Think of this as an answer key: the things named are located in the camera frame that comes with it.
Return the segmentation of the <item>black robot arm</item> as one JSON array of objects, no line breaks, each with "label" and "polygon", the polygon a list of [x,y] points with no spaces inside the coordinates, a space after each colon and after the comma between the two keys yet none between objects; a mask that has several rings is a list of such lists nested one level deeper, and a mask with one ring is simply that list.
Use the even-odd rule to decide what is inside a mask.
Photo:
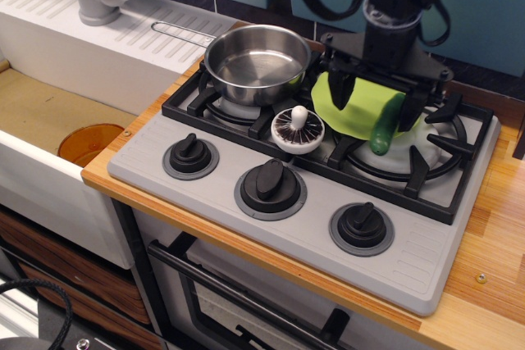
[{"label": "black robot arm", "polygon": [[452,71],[423,50],[421,18],[434,7],[446,24],[441,0],[364,0],[367,21],[361,34],[324,34],[328,84],[333,104],[343,109],[358,79],[397,89],[405,94],[398,130],[410,130],[423,109],[441,92]]}]

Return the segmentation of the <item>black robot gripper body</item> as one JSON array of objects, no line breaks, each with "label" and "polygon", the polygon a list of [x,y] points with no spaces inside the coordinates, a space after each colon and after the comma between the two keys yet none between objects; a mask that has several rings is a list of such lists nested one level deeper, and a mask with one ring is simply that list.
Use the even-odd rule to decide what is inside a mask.
[{"label": "black robot gripper body", "polygon": [[421,0],[365,0],[364,32],[322,36],[327,70],[335,68],[406,93],[441,89],[454,73],[426,55],[418,42],[422,11],[429,6]]}]

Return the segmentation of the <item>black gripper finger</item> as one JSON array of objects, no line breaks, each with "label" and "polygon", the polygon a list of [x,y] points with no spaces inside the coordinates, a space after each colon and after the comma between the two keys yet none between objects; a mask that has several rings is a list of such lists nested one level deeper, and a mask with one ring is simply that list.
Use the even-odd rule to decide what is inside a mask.
[{"label": "black gripper finger", "polygon": [[399,132],[407,132],[413,128],[427,105],[430,95],[430,91],[423,88],[411,89],[404,95],[399,113]]},{"label": "black gripper finger", "polygon": [[356,76],[332,68],[328,71],[331,100],[338,110],[343,110],[354,91]]}]

